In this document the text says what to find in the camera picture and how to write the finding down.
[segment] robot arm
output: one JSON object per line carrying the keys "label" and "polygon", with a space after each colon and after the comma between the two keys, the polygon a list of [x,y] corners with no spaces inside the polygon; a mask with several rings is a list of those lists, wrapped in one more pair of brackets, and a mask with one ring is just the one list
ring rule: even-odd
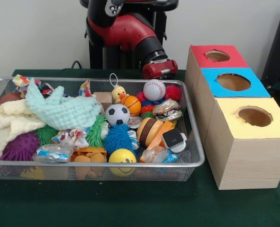
{"label": "robot arm", "polygon": [[123,51],[134,51],[145,79],[172,78],[178,71],[176,62],[166,55],[152,26],[143,16],[137,13],[118,16],[123,4],[124,0],[89,1],[87,33],[91,44],[120,46]]}

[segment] light blue towel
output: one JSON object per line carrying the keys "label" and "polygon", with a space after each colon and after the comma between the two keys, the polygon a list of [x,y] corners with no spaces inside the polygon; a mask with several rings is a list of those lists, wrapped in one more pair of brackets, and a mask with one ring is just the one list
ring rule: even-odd
{"label": "light blue towel", "polygon": [[31,80],[25,96],[26,105],[47,125],[57,130],[86,129],[91,127],[101,106],[93,97],[63,97],[64,87],[57,87],[50,97],[44,99]]}

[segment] wire mesh basket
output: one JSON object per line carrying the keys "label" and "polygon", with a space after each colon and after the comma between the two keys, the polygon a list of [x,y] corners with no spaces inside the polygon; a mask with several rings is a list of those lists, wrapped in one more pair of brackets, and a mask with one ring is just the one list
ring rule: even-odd
{"label": "wire mesh basket", "polygon": [[[16,88],[13,78],[0,79],[0,96],[13,92]],[[65,94],[77,96],[86,79],[37,78],[52,87],[63,86]],[[119,79],[118,83],[130,95],[143,91],[147,80]],[[194,169],[204,162],[204,151],[195,122],[194,113],[183,82],[168,80],[165,86],[175,85],[182,91],[180,106],[183,117],[176,127],[186,135],[186,149],[180,154],[178,163],[42,163],[25,161],[0,161],[2,180],[78,180],[77,175],[85,175],[85,180],[111,181],[186,181]],[[109,92],[113,87],[107,79],[90,79],[91,92]],[[144,148],[139,149],[140,156]],[[129,176],[118,177],[114,171],[132,172]]]}

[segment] cream blanket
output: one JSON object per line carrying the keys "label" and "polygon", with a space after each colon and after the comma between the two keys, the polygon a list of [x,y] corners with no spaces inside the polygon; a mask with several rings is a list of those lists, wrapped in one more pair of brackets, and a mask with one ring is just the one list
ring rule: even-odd
{"label": "cream blanket", "polygon": [[0,157],[8,142],[17,136],[45,126],[26,106],[25,99],[0,105]]}

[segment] rubber duck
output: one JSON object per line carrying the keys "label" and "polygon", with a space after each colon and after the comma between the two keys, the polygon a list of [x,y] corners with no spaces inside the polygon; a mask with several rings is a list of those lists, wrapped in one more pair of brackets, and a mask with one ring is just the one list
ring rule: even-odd
{"label": "rubber duck", "polygon": [[126,94],[126,91],[122,86],[114,87],[113,91],[111,92],[111,95],[112,98],[115,100],[115,104],[120,103],[122,98],[128,96],[128,94]]}

